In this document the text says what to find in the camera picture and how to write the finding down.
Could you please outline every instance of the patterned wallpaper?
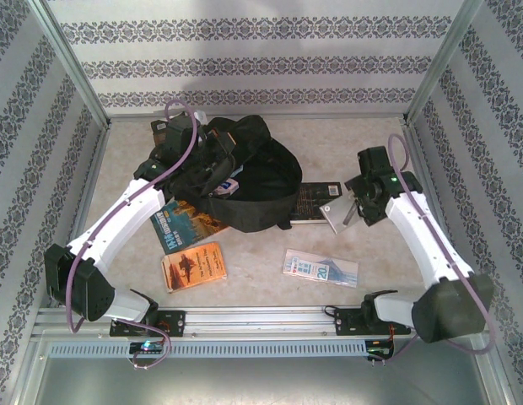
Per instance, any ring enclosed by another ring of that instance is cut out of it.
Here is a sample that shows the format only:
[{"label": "patterned wallpaper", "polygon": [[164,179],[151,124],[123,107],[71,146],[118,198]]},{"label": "patterned wallpaper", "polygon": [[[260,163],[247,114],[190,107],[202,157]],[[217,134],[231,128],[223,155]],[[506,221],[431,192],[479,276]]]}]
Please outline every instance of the patterned wallpaper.
[{"label": "patterned wallpaper", "polygon": [[0,1],[0,403],[44,298],[44,250],[65,243],[100,128],[25,2]]},{"label": "patterned wallpaper", "polygon": [[450,237],[495,285],[498,349],[523,403],[523,2],[479,9],[416,122]]},{"label": "patterned wallpaper", "polygon": [[462,3],[48,1],[110,115],[403,113]]}]

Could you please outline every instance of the metal corner post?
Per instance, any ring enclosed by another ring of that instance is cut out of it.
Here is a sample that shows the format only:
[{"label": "metal corner post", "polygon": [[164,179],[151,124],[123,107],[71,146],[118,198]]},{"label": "metal corner post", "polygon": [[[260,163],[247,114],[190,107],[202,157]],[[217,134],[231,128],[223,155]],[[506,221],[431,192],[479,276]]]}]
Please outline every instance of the metal corner post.
[{"label": "metal corner post", "polygon": [[406,111],[407,123],[414,123],[417,119],[418,114],[429,99],[434,86],[438,83],[439,77],[444,72],[453,53],[455,53],[458,44],[472,23],[481,4],[483,4],[483,0],[464,0],[429,70],[413,96],[412,103]]},{"label": "metal corner post", "polygon": [[46,0],[27,0],[27,3],[39,20],[41,28],[48,37],[51,45],[54,47],[59,60],[67,71],[68,75],[76,85],[76,89],[82,95],[85,104],[88,106],[93,118],[101,127],[108,124],[109,118],[106,115],[99,97],[94,92],[89,80],[85,76],[84,70],[68,40],[62,32],[61,26],[57,22],[50,10]]}]

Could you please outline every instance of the small metal bracket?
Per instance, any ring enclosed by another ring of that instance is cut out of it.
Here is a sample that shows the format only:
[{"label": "small metal bracket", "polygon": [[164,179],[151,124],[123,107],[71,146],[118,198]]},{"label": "small metal bracket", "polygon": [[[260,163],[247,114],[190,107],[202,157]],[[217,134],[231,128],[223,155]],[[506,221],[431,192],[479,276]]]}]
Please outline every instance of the small metal bracket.
[{"label": "small metal bracket", "polygon": [[[154,326],[162,329],[171,338],[182,338],[185,331],[186,313],[183,310],[159,310]],[[148,331],[141,327],[132,327],[126,323],[112,321],[110,325],[110,336],[112,338],[134,338],[134,337],[159,337],[157,332]]]},{"label": "small metal bracket", "polygon": [[335,234],[343,232],[361,219],[357,214],[355,196],[352,192],[335,198],[321,206],[320,210]]},{"label": "small metal bracket", "polygon": [[409,335],[412,330],[399,323],[379,321],[367,325],[359,308],[336,308],[334,311],[337,336],[388,335],[389,325],[395,328],[395,335]]}]

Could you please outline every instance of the speckled floor surface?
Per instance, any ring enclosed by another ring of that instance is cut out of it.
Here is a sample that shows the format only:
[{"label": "speckled floor surface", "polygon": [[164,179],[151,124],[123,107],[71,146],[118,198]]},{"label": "speckled floor surface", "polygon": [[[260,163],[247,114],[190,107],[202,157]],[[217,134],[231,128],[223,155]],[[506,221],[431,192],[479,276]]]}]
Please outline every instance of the speckled floor surface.
[{"label": "speckled floor surface", "polygon": [[[396,118],[267,120],[267,125],[297,157],[304,181],[344,182],[359,173],[359,150],[386,145],[390,133],[402,133]],[[153,146],[149,121],[112,124],[87,228],[121,195]],[[255,234],[227,229],[205,241],[212,240],[222,248],[226,280],[168,294],[159,265],[164,252],[150,221],[123,247],[106,277],[115,286],[136,289],[161,306],[174,307],[358,305],[368,292],[423,284],[417,263],[388,219],[370,228],[359,222],[339,235],[328,224],[309,224]],[[283,275],[287,248],[357,262],[358,287]]]}]

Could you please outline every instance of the cable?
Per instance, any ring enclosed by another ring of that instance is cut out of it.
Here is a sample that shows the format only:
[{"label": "cable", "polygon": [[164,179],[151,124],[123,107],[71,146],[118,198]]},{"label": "cable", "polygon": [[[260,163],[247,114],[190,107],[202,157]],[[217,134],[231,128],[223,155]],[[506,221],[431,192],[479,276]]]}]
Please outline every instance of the cable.
[{"label": "cable", "polygon": [[395,327],[393,326],[393,324],[389,324],[389,341],[391,342],[391,347],[390,347],[390,350],[392,348],[395,347]]},{"label": "cable", "polygon": [[[191,142],[189,143],[188,148],[186,148],[185,153],[179,158],[179,160],[177,160],[177,162],[175,162],[175,164],[173,166],[171,166],[162,175],[159,175],[157,178],[155,178],[154,180],[150,181],[148,184],[146,184],[145,186],[143,186],[139,190],[135,191],[133,194],[131,194],[130,196],[125,198],[123,201],[121,201],[119,204],[117,204],[117,206],[108,215],[106,215],[102,219],[102,221],[100,221],[100,223],[97,225],[97,227],[91,233],[89,238],[82,245],[82,248],[80,249],[80,251],[78,252],[76,257],[74,258],[73,264],[70,267],[70,271],[68,273],[68,279],[67,279],[67,293],[66,293],[66,299],[65,299],[66,302],[65,302],[65,304],[66,304],[66,307],[67,307],[67,324],[68,324],[68,329],[70,329],[70,332],[72,332],[72,333],[78,332],[79,328],[82,326],[82,323],[84,323],[84,319],[81,318],[79,320],[78,324],[76,326],[74,326],[74,323],[73,323],[73,309],[72,309],[74,275],[76,274],[76,270],[78,269],[78,265],[79,265],[80,261],[82,260],[82,257],[84,256],[84,253],[91,247],[93,240],[96,238],[96,236],[99,234],[99,232],[106,226],[106,224],[108,224],[108,222],[110,222],[110,220],[114,216],[116,216],[117,213],[119,213],[125,206],[130,204],[131,200],[134,200],[140,194],[142,194],[143,192],[145,192],[146,190],[148,190],[149,188],[151,188],[152,186],[154,186],[158,182],[162,181],[163,179],[165,179],[166,177],[171,175],[174,171],[176,171],[183,164],[183,162],[185,162],[186,158],[188,157],[188,155],[190,154],[190,152],[194,148],[194,144],[197,141],[197,123],[196,123],[196,118],[194,117],[194,111],[184,101],[179,100],[179,99],[172,99],[172,100],[170,100],[170,101],[168,101],[166,103],[166,107],[164,108],[164,113],[166,115],[166,120],[168,122],[170,121],[170,116],[168,114],[168,111],[170,109],[170,106],[173,105],[173,104],[181,104],[181,105],[183,105],[185,107],[186,112],[188,113],[188,115],[191,118],[191,121],[192,121]],[[117,320],[120,321],[120,322],[127,323],[129,325],[134,325],[136,327],[142,327],[144,329],[147,329],[148,331],[154,331],[154,332],[158,332],[158,333],[162,332],[162,331],[160,331],[160,329],[158,329],[156,327],[151,327],[150,325],[144,325],[142,323],[127,321],[127,320],[124,320],[124,319],[117,319]],[[168,344],[167,353],[169,353],[170,352],[170,345],[171,345],[169,337],[168,337],[167,341],[169,343]],[[163,358],[164,358],[164,355],[163,355],[162,358],[160,358],[158,360],[155,360],[154,363],[152,363],[150,366],[146,366],[145,368],[149,368],[149,367],[152,367],[153,365],[156,365],[156,364],[160,363],[160,361],[162,361]]]},{"label": "cable", "polygon": [[495,331],[495,328],[494,328],[494,324],[493,324],[492,318],[488,314],[488,311],[485,308],[483,302],[481,301],[481,299],[479,298],[479,296],[477,295],[477,293],[475,292],[473,287],[470,285],[470,282],[467,281],[467,278],[462,273],[462,270],[460,270],[460,268],[458,268],[456,263],[453,261],[453,258],[451,257],[451,254],[449,253],[449,251],[445,247],[443,241],[439,237],[438,232],[436,232],[436,229],[434,228],[434,226],[430,222],[429,217],[427,217],[426,214],[424,213],[424,211],[421,209],[421,206],[415,200],[415,198],[413,197],[412,192],[410,192],[409,187],[407,186],[406,182],[404,181],[404,178],[402,177],[401,169],[398,168],[398,165],[396,164],[395,155],[393,153],[393,140],[395,138],[397,138],[401,142],[402,146],[404,147],[404,151],[406,152],[406,163],[402,167],[402,170],[404,168],[406,168],[407,162],[409,161],[409,151],[407,149],[406,141],[404,141],[404,139],[400,135],[392,133],[389,136],[389,143],[388,143],[387,151],[388,151],[388,154],[389,154],[389,160],[391,161],[391,166],[393,167],[393,170],[395,171],[396,177],[398,177],[398,180],[399,180],[400,184],[402,185],[402,188],[406,192],[406,195],[409,198],[410,202],[415,207],[415,209],[417,210],[418,214],[421,216],[421,218],[424,220],[424,223],[429,228],[430,234],[432,234],[432,236],[436,240],[436,243],[438,244],[440,250],[443,252],[445,260],[450,264],[451,268],[455,271],[456,276],[464,284],[464,287],[466,287],[466,290],[468,291],[468,293],[470,293],[470,296],[473,298],[473,301],[475,301],[475,303],[477,304],[477,307],[481,311],[481,314],[483,315],[485,322],[487,322],[487,324],[488,324],[489,341],[488,341],[488,344],[484,348],[481,348],[479,350],[473,350],[473,349],[469,349],[469,348],[464,348],[464,347],[462,347],[461,345],[459,345],[457,343],[451,342],[450,340],[448,340],[447,342],[448,342],[448,344],[450,344],[454,348],[458,348],[459,350],[461,350],[461,351],[463,351],[465,353],[469,353],[469,354],[485,354],[485,353],[489,352],[493,348],[494,344],[496,343],[496,331]]},{"label": "cable", "polygon": [[[333,313],[329,313],[327,312],[327,308],[332,308],[333,310]],[[323,311],[326,313],[327,316],[330,316],[331,318],[334,318],[335,317],[335,311],[337,310],[338,308],[334,305],[326,305],[324,308],[323,308]]]},{"label": "cable", "polygon": [[155,365],[157,365],[161,361],[163,361],[166,357],[168,357],[168,354],[170,354],[170,350],[171,350],[170,335],[168,335],[168,333],[164,332],[161,329],[158,329],[157,327],[151,327],[150,325],[145,325],[144,323],[139,323],[139,322],[135,322],[135,321],[127,321],[126,319],[118,319],[118,321],[131,325],[133,327],[142,327],[144,329],[147,329],[148,331],[160,333],[164,337],[163,338],[163,347],[162,347],[162,349],[163,349],[162,356],[160,356],[158,359],[156,359],[151,364],[138,365],[136,362],[136,358],[140,353],[142,353],[141,351],[138,351],[132,357],[132,365],[134,366],[135,369],[144,369],[144,370],[150,369],[151,367],[154,367]]}]

